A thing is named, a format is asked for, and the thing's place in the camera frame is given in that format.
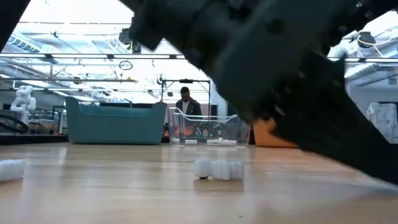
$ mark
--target ceiling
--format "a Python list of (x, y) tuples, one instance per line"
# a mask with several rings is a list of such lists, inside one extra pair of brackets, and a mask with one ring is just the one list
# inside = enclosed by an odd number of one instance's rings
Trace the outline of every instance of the ceiling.
[[(26, 12), (20, 19), (13, 37), (24, 40), (40, 53), (49, 54), (131, 54), (130, 46), (119, 42), (119, 33), (130, 26), (134, 13), (118, 0), (31, 0)], [(12, 44), (7, 44), (3, 52), (26, 53)], [(181, 54), (166, 40), (151, 52), (145, 47), (142, 54)], [(115, 93), (108, 91), (111, 96), (102, 100), (128, 100), (136, 103), (156, 102), (160, 100), (159, 79), (179, 80), (209, 80), (209, 78), (186, 60), (128, 60), (124, 62), (132, 69), (123, 70), (119, 64), (125, 60), (108, 59), (57, 59), (57, 63), (43, 62), (38, 59), (18, 59), (17, 63), (27, 65), (42, 73), (55, 75), (55, 78), (81, 79), (133, 79), (136, 83), (126, 82), (82, 82), (81, 85), (63, 83), (71, 88), (104, 88), (107, 90), (128, 89)], [(208, 102), (209, 86), (207, 83), (181, 84), (167, 83), (164, 94), (166, 102), (175, 102), (179, 97), (179, 90), (188, 86), (194, 99)], [(73, 92), (62, 91), (69, 95)], [(86, 95), (103, 98), (102, 92), (87, 92)]]
[[(26, 12), (18, 23), (13, 38), (23, 40), (40, 53), (49, 54), (131, 54), (130, 46), (118, 41), (119, 33), (123, 28), (130, 26), (132, 11), (126, 8), (118, 0), (31, 0)], [(347, 35), (339, 45), (333, 47), (330, 57), (340, 57), (348, 53), (349, 57), (396, 57), (398, 56), (396, 44), (398, 39), (398, 15), (396, 12), (388, 12), (382, 17), (369, 23), (364, 31), (370, 31), (377, 43), (374, 47), (362, 49), (358, 47), (358, 33)], [(10, 42), (3, 52), (27, 53), (26, 49), (20, 48)], [(158, 48), (151, 52), (145, 47), (142, 54), (180, 54), (166, 40), (163, 40)], [(14, 60), (19, 64), (28, 66), (34, 71), (40, 72), (51, 78), (73, 78), (80, 77), (83, 82), (79, 85), (70, 82), (44, 83), (57, 88), (85, 89), (103, 88), (105, 90), (126, 91), (85, 91), (78, 95), (86, 96), (87, 99), (112, 100), (132, 102), (155, 102), (160, 99), (159, 79), (179, 80), (190, 78), (195, 80), (208, 80), (208, 77), (189, 64), (186, 60), (147, 60), (130, 59), (128, 65), (130, 70), (123, 70), (119, 65), (122, 59), (57, 59), (57, 63), (46, 62), (39, 58)], [(395, 65), (380, 63), (381, 65), (395, 68)], [(2, 65), (10, 66), (9, 62), (0, 62)], [(348, 64), (348, 73), (358, 69), (360, 64)], [(16, 67), (16, 72), (8, 73), (8, 76), (23, 75)], [(359, 75), (351, 82), (351, 85), (360, 85), (368, 80), (379, 78), (391, 73), (391, 70), (367, 72)], [(84, 82), (84, 79), (133, 79), (137, 82)], [(363, 88), (395, 88), (397, 85), (388, 85), (386, 80), (374, 82)], [(179, 99), (179, 89), (184, 84), (173, 83), (167, 86), (173, 96), (164, 95), (166, 102), (174, 102)], [(187, 85), (194, 99), (207, 102), (209, 87), (207, 83)], [(76, 91), (61, 91), (64, 95), (76, 95)]]

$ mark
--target white object on floor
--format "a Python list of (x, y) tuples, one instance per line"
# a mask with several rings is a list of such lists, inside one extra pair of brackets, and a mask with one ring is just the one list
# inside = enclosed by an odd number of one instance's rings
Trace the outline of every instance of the white object on floor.
[(177, 139), (177, 138), (173, 138), (173, 143), (180, 143), (180, 139)]
[(207, 144), (218, 144), (218, 139), (207, 139)]
[(186, 144), (198, 144), (198, 140), (185, 140)]
[(219, 180), (243, 180), (244, 164), (241, 162), (197, 160), (193, 173), (199, 178), (214, 177)]
[(220, 144), (224, 145), (236, 145), (238, 142), (237, 140), (221, 140)]
[(0, 181), (17, 180), (22, 178), (25, 172), (24, 160), (0, 161)]
[(398, 121), (395, 104), (371, 103), (366, 116), (389, 143), (397, 142)]
[(237, 145), (237, 140), (226, 140), (226, 139), (208, 139), (207, 144), (223, 144), (223, 145)]

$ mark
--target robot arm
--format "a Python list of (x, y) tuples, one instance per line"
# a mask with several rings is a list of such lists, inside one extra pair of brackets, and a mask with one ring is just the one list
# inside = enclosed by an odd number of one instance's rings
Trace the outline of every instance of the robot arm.
[(167, 39), (246, 121), (272, 117), (301, 149), (398, 184), (398, 151), (346, 94), (344, 60), (326, 57), (396, 1), (121, 1), (135, 12), (131, 39), (152, 50)]
[(16, 92), (16, 98), (11, 104), (11, 110), (22, 113), (22, 122), (28, 124), (29, 111), (36, 109), (36, 99), (31, 97), (33, 87), (20, 86), (20, 90)]

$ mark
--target white robot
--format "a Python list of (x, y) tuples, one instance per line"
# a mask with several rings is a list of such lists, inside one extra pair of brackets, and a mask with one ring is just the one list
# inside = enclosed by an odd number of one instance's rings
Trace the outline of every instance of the white robot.
[(29, 122), (29, 111), (36, 109), (36, 99), (32, 96), (33, 87), (20, 86), (17, 90), (16, 98), (12, 102), (11, 110), (22, 114), (21, 121), (25, 124)]
[(243, 180), (244, 164), (242, 162), (210, 162), (199, 159), (193, 165), (193, 173), (200, 179), (213, 177), (218, 180)]

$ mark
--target ceiling light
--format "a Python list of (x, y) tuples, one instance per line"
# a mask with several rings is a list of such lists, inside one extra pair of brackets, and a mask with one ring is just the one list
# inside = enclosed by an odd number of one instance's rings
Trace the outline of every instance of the ceiling light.
[(70, 89), (61, 89), (61, 88), (49, 88), (48, 90), (50, 91), (79, 91), (79, 89), (74, 89), (74, 88), (70, 88)]
[(366, 62), (392, 62), (392, 63), (397, 63), (398, 58), (368, 58), (365, 60)]
[(9, 53), (3, 53), (3, 54), (0, 54), (0, 57), (8, 57), (8, 58), (45, 58), (45, 54), (9, 54)]
[(33, 88), (33, 90), (43, 91), (45, 89), (43, 89), (43, 88)]
[(169, 59), (170, 56), (169, 55), (151, 55), (151, 54), (147, 54), (147, 55), (139, 55), (139, 54), (125, 54), (125, 55), (113, 55), (114, 58), (132, 58), (132, 59)]
[(52, 54), (53, 58), (108, 58), (105, 54)]
[(360, 60), (360, 58), (346, 58), (345, 61), (346, 62), (358, 62)]

